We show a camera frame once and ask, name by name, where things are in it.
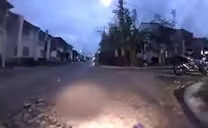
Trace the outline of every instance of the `window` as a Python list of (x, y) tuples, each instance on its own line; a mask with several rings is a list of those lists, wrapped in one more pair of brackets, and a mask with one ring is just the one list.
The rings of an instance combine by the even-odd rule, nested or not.
[(29, 56), (29, 48), (23, 47), (23, 56)]
[(15, 45), (14, 50), (13, 50), (13, 55), (17, 56), (17, 52), (18, 52), (18, 47), (17, 45)]

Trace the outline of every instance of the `sky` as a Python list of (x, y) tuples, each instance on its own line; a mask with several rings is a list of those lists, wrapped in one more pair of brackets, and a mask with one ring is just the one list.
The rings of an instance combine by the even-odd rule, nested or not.
[[(98, 49), (99, 31), (113, 20), (117, 0), (9, 0), (13, 12), (26, 20), (60, 36), (76, 50), (92, 54)], [(172, 20), (176, 9), (178, 28), (185, 28), (197, 37), (208, 37), (208, 0), (125, 0), (136, 8), (139, 22), (148, 22), (156, 13)]]

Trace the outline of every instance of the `asphalt road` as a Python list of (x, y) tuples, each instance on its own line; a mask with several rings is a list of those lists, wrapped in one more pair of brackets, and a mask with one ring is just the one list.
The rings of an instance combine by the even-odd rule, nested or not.
[(191, 128), (173, 95), (178, 80), (166, 70), (43, 67), (0, 76), (0, 119), (31, 97), (55, 99), (61, 117), (76, 128)]

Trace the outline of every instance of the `roof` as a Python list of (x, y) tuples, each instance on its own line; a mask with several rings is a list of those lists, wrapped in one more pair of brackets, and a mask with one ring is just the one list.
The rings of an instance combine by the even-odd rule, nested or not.
[(26, 21), (26, 20), (24, 20), (23, 25), (24, 25), (24, 27), (26, 27), (26, 28), (28, 28), (28, 29), (30, 29), (30, 28), (31, 28), (31, 29), (39, 29), (39, 27), (37, 27), (37, 26), (31, 24), (30, 22), (28, 22), (28, 21)]
[(52, 46), (51, 47), (65, 47), (66, 49), (72, 49), (73, 46), (68, 44), (63, 38), (61, 37), (53, 37), (52, 38)]
[(0, 6), (7, 8), (7, 9), (11, 9), (14, 6), (12, 4), (10, 4), (7, 0), (0, 0)]

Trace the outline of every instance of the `utility pole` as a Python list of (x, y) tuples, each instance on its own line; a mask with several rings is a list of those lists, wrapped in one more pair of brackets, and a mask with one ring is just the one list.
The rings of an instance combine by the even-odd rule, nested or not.
[(173, 27), (176, 27), (176, 9), (172, 9), (171, 14)]

